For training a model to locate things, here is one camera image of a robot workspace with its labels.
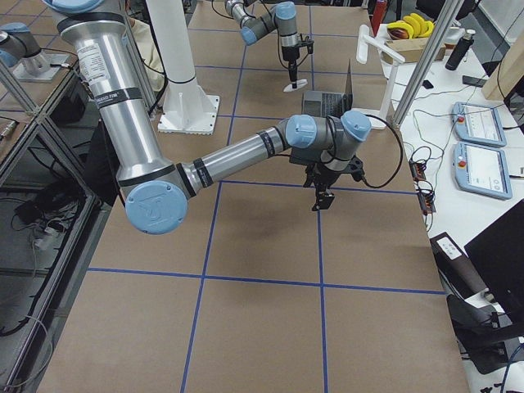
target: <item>white desk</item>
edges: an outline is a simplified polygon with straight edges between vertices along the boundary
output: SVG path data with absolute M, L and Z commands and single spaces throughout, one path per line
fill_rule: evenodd
M 378 37 L 387 39 L 385 25 L 381 26 Z M 427 143 L 420 138 L 414 123 L 413 116 L 416 116 L 422 137 L 444 148 L 445 155 L 440 169 L 438 169 L 440 162 L 432 160 L 428 163 L 426 170 L 427 179 L 431 184 L 436 185 L 436 213 L 433 215 L 433 224 L 428 232 L 428 236 L 434 237 L 439 233 L 447 232 L 459 246 L 463 247 L 489 224 L 524 198 L 524 180 L 511 180 L 513 198 L 508 201 L 500 201 L 488 196 L 465 192 L 457 186 L 454 180 L 452 156 L 454 145 L 458 142 L 458 139 L 452 131 L 451 117 L 435 117 L 422 112 L 415 112 L 415 110 L 427 111 L 433 115 L 445 115 L 451 113 L 453 104 L 457 101 L 491 106 L 498 106 L 502 102 L 487 101 L 482 96 L 479 88 L 465 88 L 465 85 L 462 84 L 462 75 L 470 75 L 477 78 L 485 75 L 481 63 L 471 49 L 465 57 L 466 61 L 461 62 L 455 71 L 447 70 L 444 67 L 447 59 L 448 56 L 443 61 L 436 61 L 432 65 L 426 79 L 434 85 L 434 88 L 429 90 L 425 88 L 420 89 L 417 95 L 418 99 L 411 106 L 400 130 L 404 141 L 412 144 L 415 148 L 427 146 Z M 382 67 L 384 74 L 388 77 L 391 66 L 383 61 Z M 395 86 L 393 99 L 400 100 L 405 89 L 405 86 L 401 84 L 406 85 L 409 82 L 414 68 L 414 63 L 400 66 L 396 79 L 398 84 Z M 436 95 L 436 93 L 442 92 L 454 93 Z M 397 104 L 398 101 L 393 101 L 394 107 Z M 504 127 L 516 125 L 506 106 L 500 106 L 498 110 Z M 505 134 L 508 144 L 504 147 L 504 151 L 508 158 L 509 172 L 510 174 L 518 174 L 515 168 L 524 166 L 524 136 L 520 129 L 507 130 Z M 406 146 L 405 150 L 408 155 L 411 154 L 412 149 L 409 146 Z M 427 149 L 424 150 L 420 152 L 420 156 L 415 158 L 425 158 Z M 432 156 L 437 157 L 439 155 L 440 151 L 432 148 Z M 504 375 L 503 368 L 487 375 L 481 375 L 472 362 L 464 361 L 463 365 L 468 375 L 472 393 L 478 393 L 480 389 L 485 387 L 493 387 L 494 383 L 502 381 Z M 524 362 L 512 365 L 505 390 L 524 391 Z M 498 393 L 499 388 L 494 388 L 493 392 Z

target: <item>laptop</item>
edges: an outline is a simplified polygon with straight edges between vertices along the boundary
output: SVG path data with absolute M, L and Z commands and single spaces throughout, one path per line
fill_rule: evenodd
M 335 116 L 340 118 L 353 104 L 351 60 L 347 67 L 346 90 L 343 93 L 308 90 L 302 96 L 302 114 L 314 117 Z

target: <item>table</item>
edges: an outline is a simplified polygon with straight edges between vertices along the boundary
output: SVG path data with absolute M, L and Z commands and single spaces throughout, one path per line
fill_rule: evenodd
M 366 11 L 297 11 L 315 40 L 299 77 L 343 89 Z M 189 27 L 219 118 L 212 136 L 158 134 L 167 157 L 194 160 L 300 113 L 301 92 L 282 93 L 276 34 L 244 47 L 208 2 Z M 355 105 L 378 107 L 377 54 L 353 71 Z M 359 151 L 370 182 L 393 171 L 396 149 L 373 132 Z M 318 213 L 304 180 L 303 167 L 267 160 L 203 191 L 159 237 L 115 206 L 38 391 L 468 391 L 405 163 L 377 192 L 341 179 Z
M 385 25 L 381 26 L 378 37 L 381 40 L 387 39 Z M 472 49 L 469 50 L 456 71 L 450 71 L 444 67 L 447 59 L 448 56 L 445 56 L 442 61 L 436 61 L 431 66 L 426 79 L 430 80 L 435 88 L 431 90 L 420 89 L 417 99 L 401 125 L 401 131 L 404 141 L 415 148 L 427 145 L 421 139 L 421 135 L 437 146 L 445 146 L 445 155 L 441 167 L 439 168 L 440 162 L 434 160 L 429 162 L 426 170 L 428 180 L 434 185 L 436 184 L 436 213 L 428 220 L 428 226 L 431 225 L 428 235 L 434 237 L 442 232 L 447 232 L 463 248 L 478 233 L 524 198 L 524 182 L 522 180 L 511 180 L 513 198 L 508 201 L 465 192 L 456 185 L 454 167 L 452 166 L 452 151 L 458 139 L 451 130 L 452 120 L 450 116 L 435 117 L 420 111 L 426 111 L 433 115 L 445 115 L 450 113 L 453 104 L 457 101 L 490 106 L 499 106 L 502 102 L 487 101 L 479 88 L 466 87 L 462 84 L 462 75 L 477 78 L 486 76 Z M 382 65 L 385 74 L 389 75 L 391 66 L 384 61 Z M 401 98 L 404 91 L 403 84 L 408 83 L 414 67 L 415 64 L 404 64 L 399 67 L 396 79 L 399 84 L 395 86 L 394 99 Z M 502 105 L 497 109 L 504 127 L 516 125 L 506 106 Z M 421 129 L 420 134 L 415 120 L 418 121 L 418 126 Z M 507 155 L 509 172 L 510 174 L 518 174 L 518 169 L 524 166 L 524 135 L 520 129 L 510 129 L 504 132 L 508 144 L 503 150 Z M 440 152 L 433 148 L 432 156 L 436 157 L 439 154 Z M 426 158 L 426 155 L 427 150 L 421 151 L 415 158 Z M 474 296 L 469 301 L 478 307 L 487 303 L 485 300 L 481 301 L 480 295 Z M 483 376 L 469 361 L 464 362 L 464 367 L 468 372 L 471 392 L 478 392 L 487 386 L 493 387 L 494 383 L 502 381 L 504 375 L 504 370 L 500 369 Z M 514 364 L 511 367 L 506 388 L 521 391 L 522 386 L 524 386 L 524 362 L 519 362 L 519 364 Z
M 42 47 L 71 51 L 57 35 L 47 8 L 39 0 L 5 0 L 0 4 L 0 25 L 24 22 L 34 33 Z M 76 62 L 71 54 L 68 62 Z M 12 135 L 0 144 L 0 192 L 2 198 L 31 198 L 36 192 L 56 180 L 35 160 L 28 159 L 29 147 L 43 149 L 44 160 L 52 160 L 62 167 L 84 189 L 85 201 L 80 204 L 70 230 L 57 237 L 55 250 L 40 252 L 31 249 L 31 229 L 16 230 L 10 226 L 16 204 L 2 204 L 0 215 L 0 325 L 11 330 L 30 313 L 31 320 L 21 329 L 0 337 L 0 386 L 11 385 L 23 369 L 31 374 L 38 369 L 46 356 L 47 343 L 39 341 L 44 321 L 50 334 L 55 325 L 49 323 L 48 307 L 51 303 L 62 305 L 58 296 L 69 290 L 65 277 L 74 275 L 71 265 L 82 265 L 83 252 L 87 252 L 88 235 L 99 225 L 98 199 L 88 190 L 82 180 L 82 165 L 70 144 L 50 116 L 69 87 L 77 83 L 74 72 L 60 70 L 50 83 L 18 83 L 2 64 L 0 78 L 0 116 L 20 122 Z M 7 120 L 0 119 L 0 126 Z

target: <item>metal frame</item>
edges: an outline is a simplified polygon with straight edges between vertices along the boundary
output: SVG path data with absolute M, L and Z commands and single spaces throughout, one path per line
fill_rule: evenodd
M 25 154 L 29 145 L 39 137 L 42 144 L 56 157 L 56 160 L 67 170 L 79 183 L 85 193 L 85 202 L 78 218 L 75 220 L 71 229 L 69 238 L 64 245 L 63 250 L 57 255 L 56 267 L 49 278 L 49 282 L 36 304 L 34 314 L 35 318 L 43 320 L 46 316 L 47 308 L 55 294 L 55 290 L 61 283 L 61 278 L 66 270 L 71 256 L 79 247 L 79 239 L 85 237 L 84 229 L 87 222 L 94 214 L 94 208 L 100 203 L 99 199 L 89 189 L 82 177 L 83 165 L 79 157 L 73 151 L 69 143 L 64 139 L 59 128 L 51 120 L 51 113 L 63 96 L 64 91 L 76 80 L 76 74 L 70 72 L 54 89 L 51 96 L 39 106 L 33 98 L 24 90 L 14 74 L 0 61 L 0 82 L 2 82 L 7 91 L 20 103 L 23 110 L 32 115 L 33 118 L 25 126 L 15 146 L 8 152 L 6 158 L 0 163 L 0 185 L 4 184 L 11 171 Z M 34 321 L 29 321 L 23 331 L 20 345 L 16 348 L 16 356 L 12 362 L 12 368 L 7 379 L 2 382 L 11 385 L 20 373 L 25 363 L 29 349 L 32 348 L 34 339 L 39 331 L 39 325 Z
M 463 3 L 464 0 L 445 1 L 442 11 L 440 12 L 441 15 L 439 15 L 439 23 L 436 24 L 433 33 L 428 39 L 426 48 L 415 66 L 411 79 L 409 80 L 408 85 L 404 90 L 404 94 L 400 99 L 399 105 L 397 106 L 396 112 L 393 115 L 393 126 L 399 127 L 408 114 L 409 108 L 411 107 L 411 104 L 413 104 L 418 90 L 420 89 L 423 80 L 426 78 L 427 72 L 433 64 L 441 44 L 444 42 L 445 34 L 453 23 L 455 17 L 458 15 Z

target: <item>label sticker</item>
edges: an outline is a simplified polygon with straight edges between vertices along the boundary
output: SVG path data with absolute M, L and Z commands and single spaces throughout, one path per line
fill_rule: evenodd
M 78 50 L 80 72 L 89 84 L 108 80 L 110 78 L 102 51 L 97 43 Z
M 460 252 L 448 237 L 443 237 L 437 240 L 436 243 L 451 260 L 455 260 L 462 255 L 462 252 Z

